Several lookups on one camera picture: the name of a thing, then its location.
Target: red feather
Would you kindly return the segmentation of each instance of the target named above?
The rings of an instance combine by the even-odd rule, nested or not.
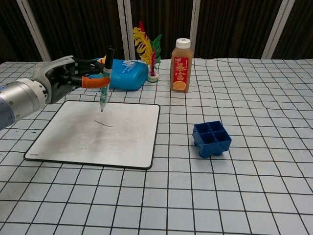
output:
[[[141,21],[139,21],[139,26],[138,28],[142,31],[145,32],[145,28],[143,27],[143,23]]]
[[[151,76],[155,76],[155,63],[156,63],[156,50],[152,51],[152,58],[151,58]]]

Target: green feather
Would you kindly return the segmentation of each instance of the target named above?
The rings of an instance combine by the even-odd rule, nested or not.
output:
[[[158,35],[153,43],[151,42],[151,47],[156,50],[156,64],[161,62],[161,36],[162,34]]]

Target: robotic arm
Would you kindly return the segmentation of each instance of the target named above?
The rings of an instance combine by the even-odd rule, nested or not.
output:
[[[95,60],[66,56],[35,69],[31,79],[22,78],[0,87],[0,130],[54,104],[78,87],[101,88],[110,78],[87,78],[103,72]]]

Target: blue ice cube tray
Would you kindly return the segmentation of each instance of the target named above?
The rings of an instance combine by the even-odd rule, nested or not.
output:
[[[220,121],[195,124],[192,137],[202,158],[221,155],[229,149],[231,138]]]

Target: whiteboard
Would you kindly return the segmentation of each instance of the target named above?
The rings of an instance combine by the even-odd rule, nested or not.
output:
[[[148,169],[158,105],[67,101],[25,153],[25,159]]]

